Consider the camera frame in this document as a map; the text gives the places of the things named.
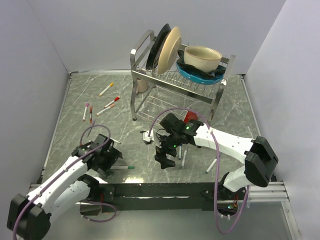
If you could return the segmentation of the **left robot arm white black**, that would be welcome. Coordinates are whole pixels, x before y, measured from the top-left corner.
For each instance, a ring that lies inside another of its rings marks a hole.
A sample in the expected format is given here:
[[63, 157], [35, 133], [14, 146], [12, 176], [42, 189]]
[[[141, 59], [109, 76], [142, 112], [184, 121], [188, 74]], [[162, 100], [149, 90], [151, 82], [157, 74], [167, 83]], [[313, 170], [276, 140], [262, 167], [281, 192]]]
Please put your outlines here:
[[52, 223], [77, 202], [111, 203], [114, 186], [103, 187], [88, 171], [107, 177], [121, 157], [114, 141], [103, 134], [76, 147], [50, 178], [27, 195], [17, 194], [11, 200], [6, 226], [14, 239], [42, 240]]

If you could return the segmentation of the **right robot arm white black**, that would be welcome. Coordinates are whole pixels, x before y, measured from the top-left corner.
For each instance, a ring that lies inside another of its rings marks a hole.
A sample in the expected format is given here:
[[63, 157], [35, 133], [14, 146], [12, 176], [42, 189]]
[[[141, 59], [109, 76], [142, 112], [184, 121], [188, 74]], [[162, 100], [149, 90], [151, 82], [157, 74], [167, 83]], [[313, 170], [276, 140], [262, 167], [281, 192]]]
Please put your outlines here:
[[173, 113], [166, 115], [160, 125], [168, 133], [160, 136], [155, 147], [154, 159], [160, 163], [161, 169], [175, 167], [175, 162], [167, 156], [175, 157], [181, 144], [213, 149], [217, 154], [223, 153], [242, 163], [242, 167], [226, 173], [218, 183], [219, 195], [224, 199], [232, 198], [247, 185], [267, 187], [279, 162], [271, 145], [262, 136], [251, 139], [232, 135], [196, 119], [184, 122]]

